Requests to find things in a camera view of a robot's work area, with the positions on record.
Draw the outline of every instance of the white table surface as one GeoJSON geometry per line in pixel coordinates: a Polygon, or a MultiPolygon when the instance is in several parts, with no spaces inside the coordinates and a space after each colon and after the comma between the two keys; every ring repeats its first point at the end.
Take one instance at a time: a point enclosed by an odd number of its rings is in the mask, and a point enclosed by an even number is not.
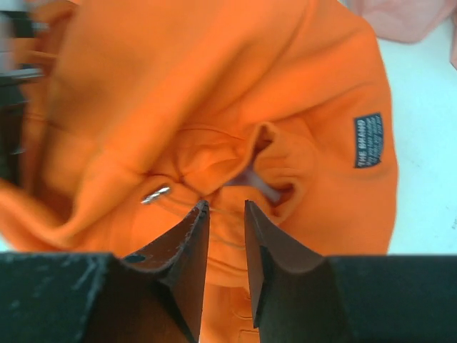
{"type": "MultiPolygon", "coordinates": [[[[449,63],[452,37],[453,26],[447,21],[419,44],[380,41],[393,92],[400,165],[394,254],[457,253],[457,71],[449,63]]],[[[0,238],[0,251],[7,249],[0,238]]]]}

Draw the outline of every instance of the orange hoodie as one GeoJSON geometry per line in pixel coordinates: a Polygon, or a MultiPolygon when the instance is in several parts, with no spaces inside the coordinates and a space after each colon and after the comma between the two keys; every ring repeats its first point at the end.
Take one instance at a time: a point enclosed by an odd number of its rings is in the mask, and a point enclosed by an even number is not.
{"type": "Polygon", "coordinates": [[[203,343],[258,341],[246,199],[321,254],[386,252],[391,95],[374,33],[336,0],[56,0],[34,16],[50,30],[15,47],[46,73],[24,86],[24,189],[0,182],[17,249],[124,256],[209,200],[203,343]],[[250,164],[277,202],[227,185],[250,164]]]}

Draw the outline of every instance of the navy patch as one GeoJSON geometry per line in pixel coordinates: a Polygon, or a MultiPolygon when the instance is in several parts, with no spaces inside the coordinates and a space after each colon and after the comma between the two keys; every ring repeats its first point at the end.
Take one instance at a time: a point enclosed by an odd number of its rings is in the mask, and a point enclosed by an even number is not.
{"type": "Polygon", "coordinates": [[[356,125],[356,168],[381,163],[384,149],[384,127],[380,113],[354,119],[356,125]]]}

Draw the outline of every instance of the pink fabric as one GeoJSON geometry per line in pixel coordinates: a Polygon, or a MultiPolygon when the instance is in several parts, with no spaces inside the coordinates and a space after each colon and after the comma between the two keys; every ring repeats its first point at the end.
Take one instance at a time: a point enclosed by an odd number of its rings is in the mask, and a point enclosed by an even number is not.
{"type": "Polygon", "coordinates": [[[348,0],[348,7],[365,18],[378,37],[404,43],[422,40],[453,15],[451,62],[457,68],[457,0],[348,0]]]}

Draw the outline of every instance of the metal aglet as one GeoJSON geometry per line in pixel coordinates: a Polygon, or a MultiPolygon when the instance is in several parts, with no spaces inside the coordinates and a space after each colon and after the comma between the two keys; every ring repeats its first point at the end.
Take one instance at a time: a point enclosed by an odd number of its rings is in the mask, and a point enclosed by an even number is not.
{"type": "Polygon", "coordinates": [[[149,205],[150,203],[156,201],[159,197],[161,197],[162,195],[167,195],[168,193],[170,193],[171,191],[171,187],[170,186],[162,186],[160,187],[159,189],[157,189],[154,193],[148,195],[147,197],[145,197],[141,203],[143,205],[149,205]]]}

